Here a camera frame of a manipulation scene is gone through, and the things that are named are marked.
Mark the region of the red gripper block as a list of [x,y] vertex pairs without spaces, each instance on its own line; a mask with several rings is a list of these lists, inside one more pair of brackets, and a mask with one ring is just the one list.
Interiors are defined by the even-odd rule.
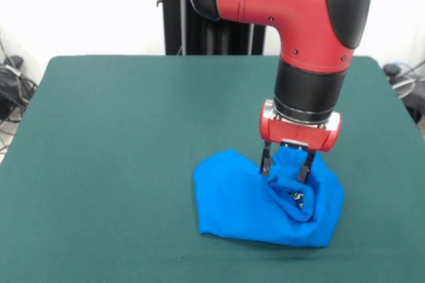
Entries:
[[332,112],[323,124],[299,124],[281,117],[277,113],[274,102],[266,100],[262,106],[259,131],[264,142],[260,162],[260,174],[268,177],[273,164],[270,150],[272,143],[288,144],[308,150],[307,157],[299,169],[297,181],[306,183],[311,171],[316,151],[330,151],[336,144],[341,131],[341,114]]

